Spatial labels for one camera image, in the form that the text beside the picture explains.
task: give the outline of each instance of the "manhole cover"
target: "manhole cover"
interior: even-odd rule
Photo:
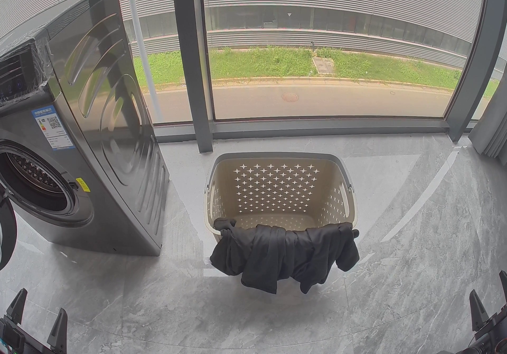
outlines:
[[[299,97],[293,92],[286,92],[282,95],[282,99],[286,102],[295,102]]]

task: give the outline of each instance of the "yellow warning sticker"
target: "yellow warning sticker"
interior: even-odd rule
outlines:
[[[86,185],[86,182],[83,180],[83,178],[76,178],[76,181],[78,181],[78,184],[83,188],[83,191],[90,192],[90,188],[88,188],[88,185]]]

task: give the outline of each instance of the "grass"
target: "grass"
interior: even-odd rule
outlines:
[[[335,48],[320,48],[318,57],[333,59],[335,76],[352,80],[367,79],[384,82],[406,82],[437,88],[454,89],[461,71],[425,63],[418,59],[399,59],[367,53],[348,53]],[[209,63],[212,79],[253,77],[305,77],[316,76],[312,51],[306,48],[250,48],[233,51],[230,48],[211,50]],[[148,55],[155,84],[179,85],[184,82],[181,53]],[[146,86],[146,78],[139,57],[134,58],[139,84]],[[485,97],[491,97],[498,87],[497,80],[489,82]]]

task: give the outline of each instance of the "qr code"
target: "qr code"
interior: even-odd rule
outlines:
[[[51,129],[61,128],[60,119],[57,116],[48,117],[48,123]]]

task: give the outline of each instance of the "gray marble floor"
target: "gray marble floor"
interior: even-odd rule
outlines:
[[[68,352],[437,353],[472,338],[468,294],[492,314],[505,303],[507,171],[467,138],[338,136],[163,145],[171,184],[160,257],[84,252],[46,242],[22,219],[0,274],[0,308],[29,291],[22,326],[46,341],[60,307]],[[207,259],[204,185],[214,160],[235,151],[311,151],[341,157],[358,197],[361,261],[333,268],[301,294],[248,289]]]

